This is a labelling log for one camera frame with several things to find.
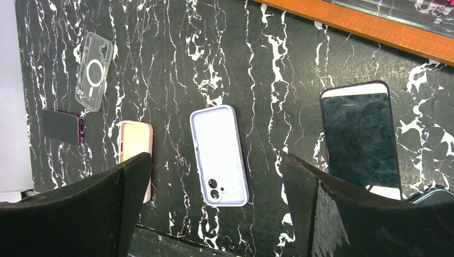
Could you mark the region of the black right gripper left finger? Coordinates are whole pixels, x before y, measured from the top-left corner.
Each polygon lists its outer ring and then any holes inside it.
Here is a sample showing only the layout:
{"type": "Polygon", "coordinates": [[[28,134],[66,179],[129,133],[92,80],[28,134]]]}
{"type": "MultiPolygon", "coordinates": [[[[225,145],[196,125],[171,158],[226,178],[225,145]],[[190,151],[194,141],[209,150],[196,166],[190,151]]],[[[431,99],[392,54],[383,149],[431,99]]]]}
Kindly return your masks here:
{"type": "Polygon", "coordinates": [[[138,154],[17,203],[1,203],[1,256],[127,256],[152,171],[138,154]]]}

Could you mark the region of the black screen smartphone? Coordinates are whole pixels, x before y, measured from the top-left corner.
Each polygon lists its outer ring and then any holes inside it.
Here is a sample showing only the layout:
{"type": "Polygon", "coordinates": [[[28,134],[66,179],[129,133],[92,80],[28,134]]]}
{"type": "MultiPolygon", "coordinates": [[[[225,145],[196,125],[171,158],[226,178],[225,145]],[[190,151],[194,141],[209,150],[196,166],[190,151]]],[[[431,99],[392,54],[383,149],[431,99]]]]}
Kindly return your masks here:
{"type": "Polygon", "coordinates": [[[388,85],[380,80],[326,89],[320,104],[329,173],[402,200],[388,85]]]}

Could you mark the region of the pink phone case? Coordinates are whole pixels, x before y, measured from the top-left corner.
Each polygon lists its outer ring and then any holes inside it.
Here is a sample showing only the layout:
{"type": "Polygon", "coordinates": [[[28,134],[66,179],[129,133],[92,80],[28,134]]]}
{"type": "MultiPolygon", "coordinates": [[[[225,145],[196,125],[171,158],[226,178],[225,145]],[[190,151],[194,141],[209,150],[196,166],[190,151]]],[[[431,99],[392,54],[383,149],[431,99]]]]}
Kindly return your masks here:
{"type": "Polygon", "coordinates": [[[142,153],[152,155],[153,127],[150,124],[125,120],[119,125],[118,163],[142,153]]]}

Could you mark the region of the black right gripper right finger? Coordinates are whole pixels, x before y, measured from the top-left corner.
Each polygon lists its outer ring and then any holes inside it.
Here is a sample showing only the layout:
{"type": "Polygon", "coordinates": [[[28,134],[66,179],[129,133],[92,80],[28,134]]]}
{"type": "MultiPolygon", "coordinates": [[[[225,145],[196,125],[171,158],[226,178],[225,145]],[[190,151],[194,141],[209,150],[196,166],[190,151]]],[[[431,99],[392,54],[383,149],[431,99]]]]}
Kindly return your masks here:
{"type": "Polygon", "coordinates": [[[292,154],[281,172],[299,256],[453,256],[453,202],[385,198],[292,154]]]}

